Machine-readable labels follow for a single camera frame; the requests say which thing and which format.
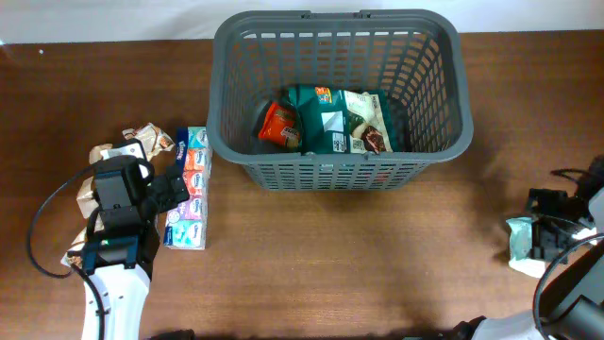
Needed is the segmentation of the pale green wipes packet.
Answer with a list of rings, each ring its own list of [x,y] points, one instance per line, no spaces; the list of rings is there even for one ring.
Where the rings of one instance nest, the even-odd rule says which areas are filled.
[[[546,262],[530,257],[532,249],[532,218],[513,217],[506,220],[511,230],[509,249],[509,267],[535,279],[540,279],[545,273]]]

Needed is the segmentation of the green snack bag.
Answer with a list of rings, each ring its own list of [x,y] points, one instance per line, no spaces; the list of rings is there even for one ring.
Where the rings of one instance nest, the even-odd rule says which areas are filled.
[[[400,150],[382,90],[356,93],[296,85],[284,91],[283,102],[300,119],[303,153],[380,154]]]

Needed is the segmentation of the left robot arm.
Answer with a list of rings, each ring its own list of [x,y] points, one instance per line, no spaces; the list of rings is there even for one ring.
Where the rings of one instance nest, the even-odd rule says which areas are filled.
[[[159,215],[189,199],[182,168],[157,175],[153,165],[117,156],[93,166],[85,242],[72,268],[83,280],[83,339],[137,339],[159,249]]]

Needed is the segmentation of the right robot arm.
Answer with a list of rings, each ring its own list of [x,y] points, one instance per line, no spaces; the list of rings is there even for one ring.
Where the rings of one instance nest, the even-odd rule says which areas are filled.
[[[512,269],[537,279],[528,311],[459,323],[448,339],[600,339],[603,336],[603,158],[553,176],[573,194],[532,188],[526,213],[508,219]]]

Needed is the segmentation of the orange spaghetti packet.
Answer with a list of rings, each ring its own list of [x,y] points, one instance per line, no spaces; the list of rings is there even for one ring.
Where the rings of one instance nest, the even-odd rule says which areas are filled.
[[[297,149],[301,142],[301,132],[297,127],[296,113],[277,102],[271,102],[261,115],[261,126],[256,136],[277,146]]]

